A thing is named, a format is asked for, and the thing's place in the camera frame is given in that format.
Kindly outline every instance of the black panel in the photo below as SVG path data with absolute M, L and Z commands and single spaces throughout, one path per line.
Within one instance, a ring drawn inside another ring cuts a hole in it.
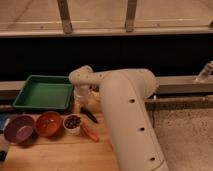
M 31 74 L 68 75 L 88 64 L 95 71 L 148 68 L 155 75 L 195 75 L 213 57 L 213 35 L 0 39 L 0 80 Z

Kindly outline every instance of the robot arm screw hole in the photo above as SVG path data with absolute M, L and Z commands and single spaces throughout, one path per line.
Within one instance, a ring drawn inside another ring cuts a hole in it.
M 129 102 L 130 103 L 135 103 L 135 99 L 130 99 Z
M 140 130 L 140 131 L 145 131 L 145 128 L 144 128 L 144 127 L 142 127 L 142 128 L 140 128 L 139 130 Z

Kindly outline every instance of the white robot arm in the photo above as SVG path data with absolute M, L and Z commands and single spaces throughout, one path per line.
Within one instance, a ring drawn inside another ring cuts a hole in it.
M 101 106 L 121 171 L 169 171 L 144 104 L 157 87 L 149 70 L 93 73 L 83 66 L 69 79 L 79 96 L 86 85 L 100 86 Z

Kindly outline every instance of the wooden table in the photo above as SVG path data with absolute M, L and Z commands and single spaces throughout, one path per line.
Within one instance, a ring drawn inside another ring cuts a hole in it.
M 100 104 L 94 98 L 89 109 L 99 121 L 95 124 L 82 115 L 97 133 L 100 142 L 95 143 L 81 133 L 70 135 L 63 128 L 53 137 L 34 134 L 23 145 L 11 145 L 3 165 L 4 171 L 118 171 L 116 158 L 105 127 Z

